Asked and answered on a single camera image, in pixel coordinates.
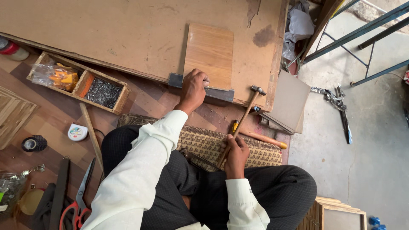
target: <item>hammer head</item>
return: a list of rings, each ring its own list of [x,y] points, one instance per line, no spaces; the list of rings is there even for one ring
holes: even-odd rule
[[[252,86],[252,91],[259,92],[263,96],[265,96],[265,94],[266,94],[260,87],[255,86],[255,85]]]

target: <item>white shirt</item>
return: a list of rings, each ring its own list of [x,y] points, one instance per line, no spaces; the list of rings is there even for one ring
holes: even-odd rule
[[[132,149],[103,180],[81,230],[140,229],[143,211],[152,207],[155,187],[188,116],[173,110],[139,129]],[[266,229],[270,219],[251,192],[247,179],[226,180],[230,230]],[[179,230],[209,229],[199,222]]]

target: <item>blue metal frame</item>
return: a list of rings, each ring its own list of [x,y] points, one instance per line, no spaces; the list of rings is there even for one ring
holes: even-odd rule
[[[379,73],[376,73],[376,74],[374,74],[374,75],[372,75],[372,76],[370,76],[370,77],[366,77],[366,78],[364,78],[364,79],[362,79],[362,80],[360,80],[360,81],[358,81],[358,82],[351,82],[351,86],[352,87],[355,87],[355,86],[357,86],[357,85],[360,85],[360,84],[362,84],[362,83],[365,83],[365,82],[367,82],[367,81],[370,81],[370,80],[372,80],[372,79],[375,79],[375,78],[377,78],[377,77],[380,77],[380,76],[382,76],[382,75],[384,75],[384,74],[386,74],[386,73],[389,73],[389,72],[391,72],[391,71],[393,71],[393,70],[396,70],[396,69],[399,69],[399,68],[401,68],[401,67],[404,67],[405,65],[409,65],[409,59],[408,60],[406,60],[406,61],[404,61],[404,62],[401,62],[401,63],[399,63],[399,64],[397,64],[397,65],[394,65],[394,66],[392,66],[392,67],[390,67],[390,68],[387,68],[387,69],[385,69],[385,70],[383,70],[383,71],[381,71],[381,72],[379,72]]]
[[[334,14],[334,16],[331,17],[331,19],[336,17],[340,13],[344,12],[346,9],[348,9],[349,7],[351,7],[352,5],[354,5],[357,2],[359,2],[359,0],[351,1],[350,3],[345,5],[343,8],[339,9]],[[386,73],[388,73],[390,71],[396,70],[396,69],[401,68],[401,67],[403,67],[405,65],[409,65],[409,60],[407,60],[407,61],[401,62],[401,63],[399,63],[397,65],[394,65],[394,66],[392,66],[390,68],[387,68],[387,69],[385,69],[385,70],[383,70],[383,71],[381,71],[379,73],[376,73],[376,74],[368,77],[369,68],[371,67],[373,49],[375,47],[375,42],[379,41],[380,39],[382,39],[384,37],[386,37],[387,35],[390,35],[394,31],[397,31],[398,29],[406,26],[409,23],[409,17],[402,20],[402,21],[400,21],[399,23],[396,23],[395,25],[389,27],[388,29],[386,29],[383,32],[375,35],[374,37],[368,39],[367,41],[365,41],[364,43],[362,43],[361,45],[358,46],[360,49],[363,49],[363,48],[365,48],[365,47],[367,47],[369,45],[372,45],[371,55],[369,56],[368,64],[366,64],[364,61],[362,61],[360,58],[358,58],[355,54],[353,54],[349,49],[347,49],[344,46],[345,43],[347,43],[347,42],[349,42],[349,41],[351,41],[351,40],[353,40],[353,39],[355,39],[355,38],[369,32],[369,31],[371,31],[373,29],[377,28],[378,26],[375,26],[375,25],[378,25],[380,22],[384,22],[384,21],[389,22],[389,21],[401,16],[402,14],[404,14],[406,12],[409,12],[409,2],[402,4],[401,6],[395,8],[394,10],[392,10],[392,11],[382,15],[381,17],[367,23],[366,25],[364,25],[364,26],[360,27],[359,29],[345,35],[344,37],[342,37],[342,38],[340,38],[338,40],[335,40],[335,38],[333,38],[331,35],[329,35],[326,32],[328,24],[331,21],[331,19],[328,20],[327,24],[325,25],[324,31],[322,32],[322,35],[321,35],[321,37],[320,37],[320,39],[318,41],[318,45],[317,45],[317,48],[315,49],[315,52],[308,55],[305,58],[304,63],[307,63],[307,62],[309,62],[309,61],[311,61],[311,60],[313,60],[313,59],[315,59],[315,58],[317,58],[317,57],[319,57],[319,56],[321,56],[321,55],[323,55],[325,53],[328,53],[328,52],[330,52],[331,50],[333,50],[335,48],[342,47],[344,50],[346,50],[349,54],[351,54],[354,58],[356,58],[359,62],[361,62],[366,67],[365,78],[358,81],[358,82],[351,82],[352,87],[355,87],[357,85],[360,85],[360,84],[365,83],[367,81],[370,81],[372,79],[380,77],[380,76],[382,76],[382,75],[384,75],[384,74],[386,74]],[[318,50],[319,45],[321,44],[321,41],[322,41],[322,38],[323,38],[324,35],[331,38],[334,42],[332,42],[331,44],[327,45],[326,47]]]
[[[352,31],[351,33],[343,36],[342,38],[332,42],[331,44],[323,47],[322,49],[308,55],[305,59],[304,59],[304,63],[307,63],[309,61],[312,61],[314,59],[316,59],[317,57],[320,57],[340,46],[342,46],[345,43],[348,43],[350,41],[352,41],[353,39],[368,33],[369,31],[378,28],[379,26],[390,22],[394,19],[396,19],[399,16],[402,16],[405,13],[409,12],[409,2],[406,2],[398,7],[396,7],[395,9],[389,11],[388,13],[378,17],[377,19],[361,26],[360,28]]]

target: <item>scissors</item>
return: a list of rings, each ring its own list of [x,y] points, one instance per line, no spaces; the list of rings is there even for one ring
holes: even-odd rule
[[[84,203],[83,200],[83,195],[85,192],[85,188],[88,185],[88,182],[91,179],[91,175],[92,175],[92,171],[94,169],[94,165],[95,165],[95,158],[91,161],[90,165],[88,166],[87,172],[85,173],[84,178],[82,179],[82,183],[81,186],[78,189],[78,193],[75,197],[74,202],[69,205],[64,211],[63,214],[61,215],[61,219],[60,219],[60,230],[65,229],[64,227],[64,218],[65,215],[67,214],[68,211],[70,211],[71,209],[74,210],[74,216],[72,218],[72,226],[74,230],[80,229],[82,227],[82,225],[84,224],[84,214],[88,213],[88,216],[91,214],[91,209],[87,208],[87,206]]]

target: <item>black tape roll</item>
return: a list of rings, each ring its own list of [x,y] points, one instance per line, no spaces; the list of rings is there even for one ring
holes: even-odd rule
[[[41,135],[33,135],[33,137],[26,138],[21,143],[21,148],[26,152],[41,151],[47,147],[47,140]]]

